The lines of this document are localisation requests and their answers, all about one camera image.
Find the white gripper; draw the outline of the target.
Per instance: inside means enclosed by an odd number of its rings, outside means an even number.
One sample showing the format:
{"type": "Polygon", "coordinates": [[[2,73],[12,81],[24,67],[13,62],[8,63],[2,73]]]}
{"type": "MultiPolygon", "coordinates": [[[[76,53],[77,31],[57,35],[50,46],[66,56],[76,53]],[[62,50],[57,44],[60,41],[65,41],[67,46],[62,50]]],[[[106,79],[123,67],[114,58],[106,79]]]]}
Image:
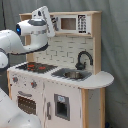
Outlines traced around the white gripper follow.
{"type": "Polygon", "coordinates": [[[49,37],[55,36],[54,23],[50,17],[49,10],[46,6],[40,7],[32,12],[33,19],[42,19],[47,25],[47,35],[49,37]]]}

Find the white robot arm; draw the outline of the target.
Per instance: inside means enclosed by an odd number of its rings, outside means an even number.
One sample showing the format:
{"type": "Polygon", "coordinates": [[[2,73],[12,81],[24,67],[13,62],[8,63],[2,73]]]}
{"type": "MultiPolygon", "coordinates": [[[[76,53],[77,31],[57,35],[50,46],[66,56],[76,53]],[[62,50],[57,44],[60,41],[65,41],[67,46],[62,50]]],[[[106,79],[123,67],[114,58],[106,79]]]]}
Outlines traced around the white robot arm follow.
{"type": "MultiPolygon", "coordinates": [[[[40,7],[32,17],[19,22],[16,31],[0,31],[0,72],[8,68],[8,53],[20,55],[46,50],[55,32],[48,8],[40,7]]],[[[0,128],[41,128],[36,115],[22,111],[0,88],[0,128]]]]}

